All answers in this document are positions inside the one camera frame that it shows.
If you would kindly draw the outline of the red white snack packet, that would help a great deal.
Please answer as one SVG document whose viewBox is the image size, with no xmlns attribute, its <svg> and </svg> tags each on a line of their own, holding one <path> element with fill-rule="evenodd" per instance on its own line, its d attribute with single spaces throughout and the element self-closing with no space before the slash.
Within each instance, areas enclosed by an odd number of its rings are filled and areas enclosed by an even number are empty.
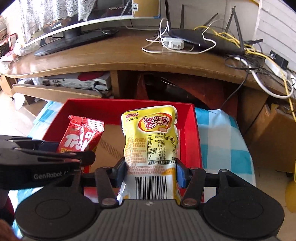
<svg viewBox="0 0 296 241">
<path fill-rule="evenodd" d="M 69 115 L 69 126 L 60 141 L 57 152 L 95 152 L 104 132 L 104 122 Z"/>
</svg>

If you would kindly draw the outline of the yellow sauce mango pouch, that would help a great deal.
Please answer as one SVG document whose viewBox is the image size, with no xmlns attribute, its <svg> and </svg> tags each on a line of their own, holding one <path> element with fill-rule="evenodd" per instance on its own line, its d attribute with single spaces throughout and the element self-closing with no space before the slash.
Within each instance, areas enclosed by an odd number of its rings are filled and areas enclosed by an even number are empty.
<svg viewBox="0 0 296 241">
<path fill-rule="evenodd" d="M 126 111 L 121 116 L 127 172 L 117 199 L 181 200 L 177 185 L 177 109 L 172 105 Z"/>
</svg>

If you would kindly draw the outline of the red cardboard box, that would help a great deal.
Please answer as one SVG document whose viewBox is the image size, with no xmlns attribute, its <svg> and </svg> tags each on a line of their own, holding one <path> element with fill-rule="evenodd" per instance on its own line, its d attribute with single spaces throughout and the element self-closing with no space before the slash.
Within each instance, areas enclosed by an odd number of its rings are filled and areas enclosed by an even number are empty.
<svg viewBox="0 0 296 241">
<path fill-rule="evenodd" d="M 124 99 L 69 99 L 44 135 L 59 143 L 60 151 L 80 151 L 93 136 L 75 119 L 104 123 L 95 145 L 92 172 L 124 158 L 127 172 L 116 185 L 119 202 L 125 199 L 180 201 L 184 188 L 177 182 L 177 161 L 201 167 L 200 140 L 194 106 L 187 103 Z"/>
</svg>

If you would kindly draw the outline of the blue white checkered tablecloth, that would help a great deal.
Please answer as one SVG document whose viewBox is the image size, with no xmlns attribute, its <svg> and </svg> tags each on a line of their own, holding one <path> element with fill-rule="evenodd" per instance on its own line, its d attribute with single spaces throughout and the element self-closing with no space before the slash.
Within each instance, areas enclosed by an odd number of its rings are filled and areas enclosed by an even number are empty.
<svg viewBox="0 0 296 241">
<path fill-rule="evenodd" d="M 68 114 L 98 118 L 105 122 L 105 131 L 92 169 L 114 166 L 123 156 L 125 145 L 121 115 L 142 106 L 143 102 L 115 100 L 107 104 L 95 102 L 87 111 L 84 100 L 68 102 L 52 120 L 44 138 L 60 139 L 57 129 L 66 128 Z M 225 168 L 251 184 L 256 183 L 251 155 L 233 117 L 219 109 L 204 110 L 181 103 L 175 106 L 178 111 L 178 157 L 186 166 L 202 166 L 214 174 Z M 39 240 L 49 240 L 54 232 L 52 222 L 43 225 L 34 221 L 36 213 L 23 209 L 33 197 L 43 193 L 45 189 L 38 188 L 18 192 L 15 227 L 25 240 L 34 239 L 31 230 L 40 232 Z M 178 207 L 174 201 L 148 205 L 145 201 L 129 200 L 117 211 L 104 211 L 76 240 L 225 240 L 225 237 L 203 223 L 199 213 Z"/>
</svg>

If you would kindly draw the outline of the silver av receiver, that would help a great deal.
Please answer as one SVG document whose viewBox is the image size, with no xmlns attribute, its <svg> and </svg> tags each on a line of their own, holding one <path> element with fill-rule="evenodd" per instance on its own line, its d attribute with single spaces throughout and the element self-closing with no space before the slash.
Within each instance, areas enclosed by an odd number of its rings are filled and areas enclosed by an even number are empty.
<svg viewBox="0 0 296 241">
<path fill-rule="evenodd" d="M 107 71 L 81 72 L 43 77 L 42 85 L 75 89 L 107 91 L 111 89 Z"/>
</svg>

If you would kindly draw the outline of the red bag under stand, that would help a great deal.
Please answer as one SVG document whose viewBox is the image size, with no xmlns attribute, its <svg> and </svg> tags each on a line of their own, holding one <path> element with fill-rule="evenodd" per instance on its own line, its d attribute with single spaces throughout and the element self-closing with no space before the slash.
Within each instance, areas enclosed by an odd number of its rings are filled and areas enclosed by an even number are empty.
<svg viewBox="0 0 296 241">
<path fill-rule="evenodd" d="M 236 117 L 238 97 L 236 85 L 194 75 L 144 72 L 135 89 L 136 99 L 192 103 L 197 108 L 222 109 Z"/>
</svg>

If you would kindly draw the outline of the brown cardboard box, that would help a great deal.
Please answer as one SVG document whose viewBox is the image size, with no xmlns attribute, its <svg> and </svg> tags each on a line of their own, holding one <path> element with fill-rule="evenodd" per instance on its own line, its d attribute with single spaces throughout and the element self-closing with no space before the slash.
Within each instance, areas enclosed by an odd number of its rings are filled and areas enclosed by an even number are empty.
<svg viewBox="0 0 296 241">
<path fill-rule="evenodd" d="M 244 139 L 255 166 L 294 172 L 295 120 L 277 105 L 263 107 Z"/>
</svg>

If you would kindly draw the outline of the flat screen television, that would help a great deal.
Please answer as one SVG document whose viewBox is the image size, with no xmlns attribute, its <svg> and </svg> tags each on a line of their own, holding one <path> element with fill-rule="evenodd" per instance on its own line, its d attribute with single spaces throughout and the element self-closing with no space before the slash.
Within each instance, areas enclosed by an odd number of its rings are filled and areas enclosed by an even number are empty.
<svg viewBox="0 0 296 241">
<path fill-rule="evenodd" d="M 96 1 L 87 20 L 78 20 L 78 16 L 67 17 L 45 25 L 33 34 L 24 48 L 38 47 L 35 56 L 63 51 L 84 44 L 104 40 L 118 31 L 96 27 L 83 31 L 81 28 L 98 23 L 129 20 L 133 18 L 132 1 Z"/>
</svg>

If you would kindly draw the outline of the wooden tv stand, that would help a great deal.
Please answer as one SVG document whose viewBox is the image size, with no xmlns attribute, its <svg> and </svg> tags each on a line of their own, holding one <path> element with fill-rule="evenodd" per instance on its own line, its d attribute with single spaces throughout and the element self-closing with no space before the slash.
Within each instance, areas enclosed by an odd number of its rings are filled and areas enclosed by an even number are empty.
<svg viewBox="0 0 296 241">
<path fill-rule="evenodd" d="M 7 67 L 1 74 L 11 78 L 42 77 L 74 72 L 110 71 L 113 93 L 119 98 L 127 91 L 123 84 L 131 80 L 132 71 L 170 72 L 223 80 L 239 84 L 244 73 L 229 68 L 224 58 L 203 53 L 149 54 L 141 50 L 149 33 L 121 30 L 116 37 L 76 48 L 36 57 L 30 53 Z"/>
</svg>

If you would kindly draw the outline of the white power adapter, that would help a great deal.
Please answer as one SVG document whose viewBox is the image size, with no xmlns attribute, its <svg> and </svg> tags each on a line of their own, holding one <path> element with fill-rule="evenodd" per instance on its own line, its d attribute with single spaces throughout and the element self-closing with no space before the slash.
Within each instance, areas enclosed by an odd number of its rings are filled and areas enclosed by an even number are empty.
<svg viewBox="0 0 296 241">
<path fill-rule="evenodd" d="M 162 44 L 164 48 L 169 48 L 172 50 L 182 50 L 185 46 L 182 39 L 172 37 L 164 37 L 162 39 Z"/>
</svg>

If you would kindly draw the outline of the white lace cloth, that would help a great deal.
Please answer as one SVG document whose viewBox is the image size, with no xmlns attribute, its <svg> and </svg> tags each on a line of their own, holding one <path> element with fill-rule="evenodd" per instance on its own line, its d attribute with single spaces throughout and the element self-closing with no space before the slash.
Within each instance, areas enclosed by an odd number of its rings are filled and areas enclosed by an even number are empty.
<svg viewBox="0 0 296 241">
<path fill-rule="evenodd" d="M 96 0 L 36 0 L 15 1 L 16 14 L 21 18 L 24 41 L 45 25 L 77 15 L 78 20 L 87 20 Z"/>
</svg>

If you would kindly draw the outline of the black wifi router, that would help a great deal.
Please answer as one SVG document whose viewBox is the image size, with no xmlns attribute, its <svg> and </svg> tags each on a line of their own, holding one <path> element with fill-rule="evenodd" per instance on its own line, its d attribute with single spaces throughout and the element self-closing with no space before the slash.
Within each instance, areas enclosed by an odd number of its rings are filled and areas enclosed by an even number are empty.
<svg viewBox="0 0 296 241">
<path fill-rule="evenodd" d="M 253 45 L 263 42 L 258 40 L 243 40 L 241 28 L 236 13 L 236 7 L 231 9 L 231 15 L 227 22 L 225 31 L 216 32 L 210 27 L 213 18 L 208 20 L 204 26 L 198 26 L 195 29 L 170 29 L 168 35 L 171 38 L 180 39 L 194 47 L 194 50 L 201 52 L 212 51 L 219 55 L 244 55 L 248 50 L 254 51 Z M 235 22 L 238 37 L 234 37 L 228 33 L 230 25 Z"/>
</svg>

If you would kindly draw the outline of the white power strip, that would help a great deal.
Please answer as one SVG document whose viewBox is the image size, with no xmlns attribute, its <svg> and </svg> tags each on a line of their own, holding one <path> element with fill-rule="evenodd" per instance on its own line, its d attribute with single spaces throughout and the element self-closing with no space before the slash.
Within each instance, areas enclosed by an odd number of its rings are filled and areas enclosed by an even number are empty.
<svg viewBox="0 0 296 241">
<path fill-rule="evenodd" d="M 295 75 L 289 70 L 283 70 L 276 63 L 270 61 L 269 59 L 265 59 L 266 66 L 271 70 L 271 72 L 277 77 L 283 79 L 283 76 L 287 78 L 289 84 L 295 88 Z"/>
</svg>

